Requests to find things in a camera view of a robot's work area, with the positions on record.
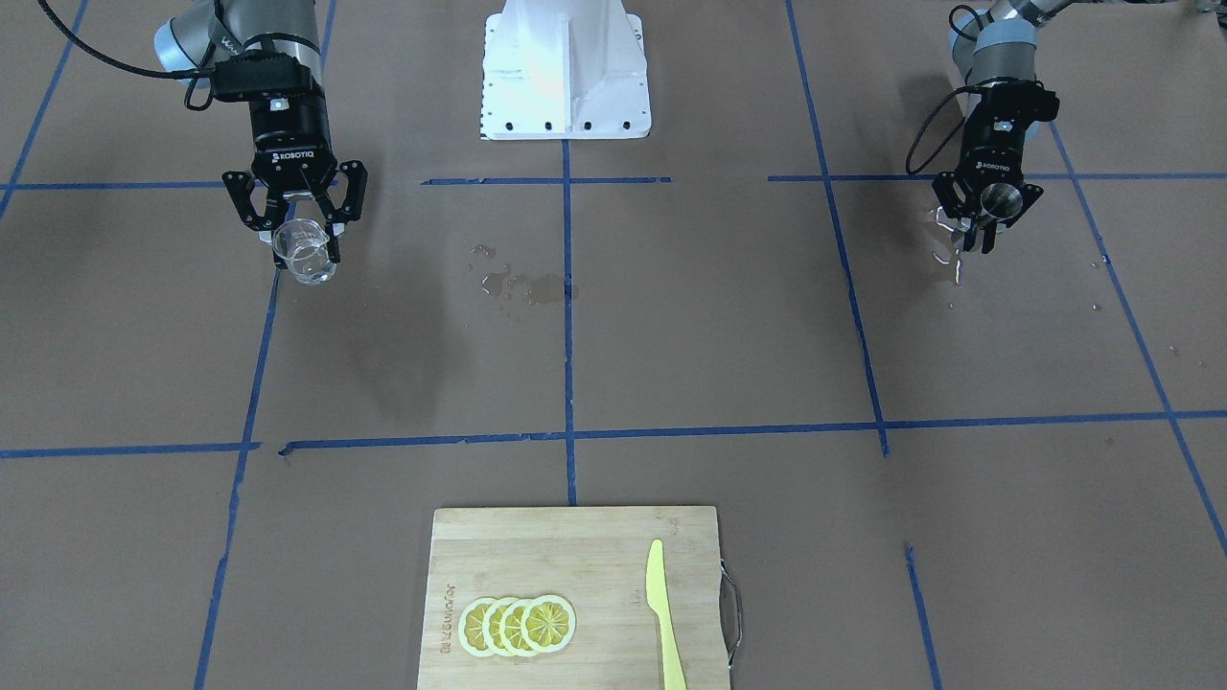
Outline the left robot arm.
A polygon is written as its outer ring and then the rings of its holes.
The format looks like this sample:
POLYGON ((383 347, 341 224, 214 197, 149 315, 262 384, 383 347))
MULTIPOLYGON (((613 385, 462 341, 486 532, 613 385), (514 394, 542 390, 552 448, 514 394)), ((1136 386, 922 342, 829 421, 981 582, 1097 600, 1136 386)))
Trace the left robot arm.
POLYGON ((1054 122, 1060 99, 1037 79, 1039 29, 1067 1, 996 1, 957 18, 951 56, 968 97, 955 169, 935 176, 939 209, 957 223, 957 252, 993 250, 1009 228, 1043 195, 1025 177, 1025 145, 1038 124, 1054 122))

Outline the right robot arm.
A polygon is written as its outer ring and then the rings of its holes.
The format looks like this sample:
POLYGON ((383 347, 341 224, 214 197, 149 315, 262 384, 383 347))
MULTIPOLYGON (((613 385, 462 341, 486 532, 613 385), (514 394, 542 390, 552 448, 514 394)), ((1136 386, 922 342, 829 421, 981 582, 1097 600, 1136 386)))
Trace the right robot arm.
POLYGON ((213 99, 248 104, 252 163, 222 176, 240 222, 270 241, 290 203, 312 199, 337 263, 337 233, 360 221, 367 171, 333 152, 318 39, 313 1, 194 1, 156 31, 153 47, 167 70, 200 71, 213 99))

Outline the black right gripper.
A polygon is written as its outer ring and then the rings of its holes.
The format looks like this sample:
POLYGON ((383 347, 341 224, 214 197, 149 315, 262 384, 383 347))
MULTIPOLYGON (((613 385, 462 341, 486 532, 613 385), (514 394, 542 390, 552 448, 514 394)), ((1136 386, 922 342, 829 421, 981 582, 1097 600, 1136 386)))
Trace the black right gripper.
POLYGON ((252 101, 249 115, 254 145, 250 171, 228 171, 222 184, 240 219, 260 242, 272 242, 279 227, 279 201, 321 199, 325 219, 326 254, 329 262, 340 264, 340 235, 348 223, 362 219, 368 169, 362 161, 337 163, 333 152, 326 99, 320 93, 307 93, 283 101, 283 109, 272 108, 275 101, 252 101), (344 198, 334 203, 329 189, 344 176, 344 198), (263 209, 254 194, 264 192, 263 209))

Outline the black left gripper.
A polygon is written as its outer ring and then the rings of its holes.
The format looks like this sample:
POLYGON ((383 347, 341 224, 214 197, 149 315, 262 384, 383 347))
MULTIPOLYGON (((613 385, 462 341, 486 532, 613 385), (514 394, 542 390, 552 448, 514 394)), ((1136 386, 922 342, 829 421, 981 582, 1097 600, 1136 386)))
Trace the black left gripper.
MULTIPOLYGON (((982 88, 975 90, 982 99, 982 88)), ((984 188, 984 254, 995 247, 1000 228, 1009 228, 1025 215, 1045 192, 1025 183, 1025 144, 1036 122, 989 122, 975 104, 964 119, 964 130, 955 172, 939 172, 933 180, 937 196, 937 223, 951 236, 956 252, 971 252, 975 246, 974 216, 964 196, 979 196, 984 188)))

